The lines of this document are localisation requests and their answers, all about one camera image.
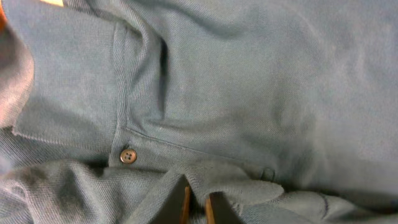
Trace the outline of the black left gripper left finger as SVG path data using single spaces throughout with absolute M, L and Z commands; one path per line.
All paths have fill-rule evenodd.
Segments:
M 189 223 L 191 188 L 182 176 L 172 189 L 163 206 L 150 222 L 151 224 L 187 224 Z

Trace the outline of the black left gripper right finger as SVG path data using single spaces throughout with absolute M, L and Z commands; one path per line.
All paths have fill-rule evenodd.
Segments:
M 213 192 L 205 200 L 207 224 L 243 224 L 222 192 Z

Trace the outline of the blue polo shirt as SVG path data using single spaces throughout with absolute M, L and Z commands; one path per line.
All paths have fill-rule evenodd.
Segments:
M 1 222 L 397 222 L 396 1 L 2 1 Z

